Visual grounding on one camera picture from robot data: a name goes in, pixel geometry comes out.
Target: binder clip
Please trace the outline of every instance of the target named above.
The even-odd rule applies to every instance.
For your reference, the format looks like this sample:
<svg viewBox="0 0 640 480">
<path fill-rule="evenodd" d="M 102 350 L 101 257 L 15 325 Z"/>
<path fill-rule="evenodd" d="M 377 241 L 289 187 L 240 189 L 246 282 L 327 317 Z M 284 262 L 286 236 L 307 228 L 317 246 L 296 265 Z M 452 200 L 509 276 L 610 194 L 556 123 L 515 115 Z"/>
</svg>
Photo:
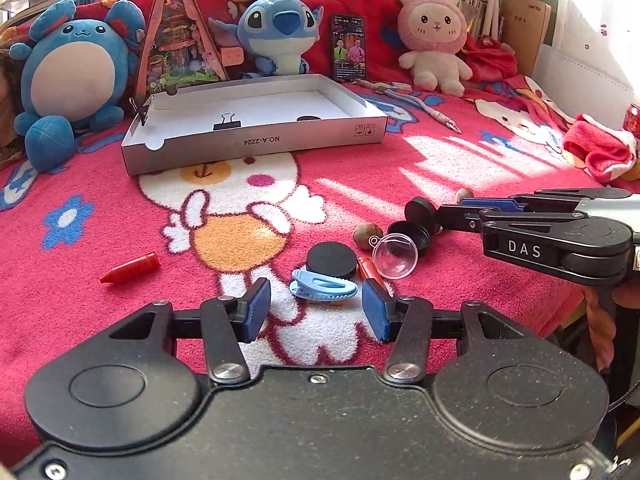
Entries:
<svg viewBox="0 0 640 480">
<path fill-rule="evenodd" d="M 228 128 L 240 128 L 242 123 L 240 121 L 234 121 L 234 117 L 236 116 L 233 112 L 225 112 L 220 117 L 222 117 L 222 122 L 213 125 L 213 131 L 216 130 L 226 130 Z"/>
<path fill-rule="evenodd" d="M 129 102 L 131 103 L 131 106 L 133 107 L 133 111 L 135 113 L 136 116 L 140 117 L 140 125 L 144 126 L 146 123 L 146 115 L 149 113 L 149 107 L 151 106 L 151 99 L 153 99 L 153 95 L 149 96 L 149 102 L 146 105 L 142 105 L 142 106 L 138 106 L 136 104 L 136 100 L 131 97 L 129 98 Z"/>
<path fill-rule="evenodd" d="M 332 278 L 308 270 L 297 269 L 291 273 L 294 281 L 289 285 L 290 292 L 297 298 L 313 303 L 338 304 L 358 293 L 358 286 L 349 280 Z"/>
</svg>

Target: blue hair clip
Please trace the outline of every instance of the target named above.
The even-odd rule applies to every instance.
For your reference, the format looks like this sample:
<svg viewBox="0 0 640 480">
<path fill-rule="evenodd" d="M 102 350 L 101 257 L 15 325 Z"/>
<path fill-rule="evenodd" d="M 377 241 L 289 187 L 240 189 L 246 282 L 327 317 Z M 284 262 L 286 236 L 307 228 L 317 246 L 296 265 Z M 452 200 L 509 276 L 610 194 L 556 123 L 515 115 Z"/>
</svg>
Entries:
<svg viewBox="0 0 640 480">
<path fill-rule="evenodd" d="M 303 300 L 346 300 L 358 293 L 358 286 L 349 280 L 332 278 L 301 269 L 294 270 L 291 275 L 295 281 L 289 285 L 289 290 L 294 296 Z"/>
</svg>

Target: white wall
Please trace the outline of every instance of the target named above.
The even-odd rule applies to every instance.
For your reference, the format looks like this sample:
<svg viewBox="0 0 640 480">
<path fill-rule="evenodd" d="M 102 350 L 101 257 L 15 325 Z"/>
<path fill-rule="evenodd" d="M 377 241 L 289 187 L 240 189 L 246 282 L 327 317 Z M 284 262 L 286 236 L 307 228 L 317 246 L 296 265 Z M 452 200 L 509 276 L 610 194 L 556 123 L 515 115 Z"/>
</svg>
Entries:
<svg viewBox="0 0 640 480">
<path fill-rule="evenodd" d="M 626 106 L 640 100 L 640 0 L 560 0 L 553 54 L 541 53 L 545 70 L 534 72 L 549 96 L 570 115 L 619 128 Z"/>
</svg>

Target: pink and white bunny plush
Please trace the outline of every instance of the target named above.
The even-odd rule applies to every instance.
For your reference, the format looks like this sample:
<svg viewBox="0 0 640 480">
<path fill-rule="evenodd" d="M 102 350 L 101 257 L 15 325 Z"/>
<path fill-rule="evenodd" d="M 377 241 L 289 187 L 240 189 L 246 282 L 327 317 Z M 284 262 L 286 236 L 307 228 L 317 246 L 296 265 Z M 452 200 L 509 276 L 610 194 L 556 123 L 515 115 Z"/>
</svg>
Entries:
<svg viewBox="0 0 640 480">
<path fill-rule="evenodd" d="M 411 69 L 414 85 L 443 94 L 462 97 L 460 79 L 472 76 L 469 66 L 456 56 L 466 41 L 465 17 L 460 0 L 400 0 L 398 34 L 410 52 L 398 63 Z"/>
</svg>

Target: open black container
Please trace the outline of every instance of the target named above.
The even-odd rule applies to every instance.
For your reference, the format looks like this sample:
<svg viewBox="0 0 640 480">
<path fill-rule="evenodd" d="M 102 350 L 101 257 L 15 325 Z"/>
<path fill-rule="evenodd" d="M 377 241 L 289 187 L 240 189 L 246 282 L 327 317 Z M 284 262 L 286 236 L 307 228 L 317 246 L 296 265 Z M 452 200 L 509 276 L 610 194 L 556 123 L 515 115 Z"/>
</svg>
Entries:
<svg viewBox="0 0 640 480">
<path fill-rule="evenodd" d="M 399 233 L 408 236 L 418 249 L 418 257 L 427 253 L 431 236 L 440 230 L 436 220 L 436 208 L 426 198 L 417 196 L 404 206 L 404 218 L 393 222 L 386 233 Z"/>
</svg>

